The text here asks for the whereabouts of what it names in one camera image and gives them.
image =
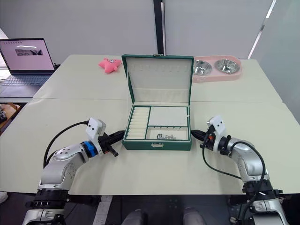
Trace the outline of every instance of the white table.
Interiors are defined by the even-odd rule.
[[[123,64],[106,74],[103,58],[120,56],[70,55],[34,98],[130,99]],[[236,81],[193,83],[191,101],[278,102],[282,100],[256,60],[241,60],[243,74]]]
[[[89,117],[106,123],[108,134],[124,129],[130,102],[96,99],[34,99],[0,137],[0,191],[36,192],[44,151],[63,128]],[[192,102],[191,126],[206,129],[206,120],[221,114],[228,134],[252,142],[263,156],[274,188],[285,193],[300,190],[299,158],[295,141],[300,127],[282,103]],[[64,133],[52,150],[86,140],[85,126]],[[126,150],[94,157],[77,172],[71,194],[157,195],[241,194],[241,182],[209,169],[199,142],[191,151]],[[215,167],[236,173],[231,159],[206,151]]]

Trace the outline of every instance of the pink bowl holder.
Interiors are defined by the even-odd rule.
[[[215,67],[215,62],[221,59],[227,59],[236,62],[240,66],[239,71],[233,74],[226,74],[219,71]],[[193,74],[193,83],[213,82],[213,81],[233,81],[233,80],[237,80],[242,74],[242,66],[240,60],[230,55],[194,57],[194,61],[196,60],[202,60],[208,62],[211,65],[212,70],[208,75],[204,75],[204,76]]]

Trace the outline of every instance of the jewelry box lid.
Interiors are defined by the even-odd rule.
[[[190,103],[194,57],[122,55],[132,102]]]

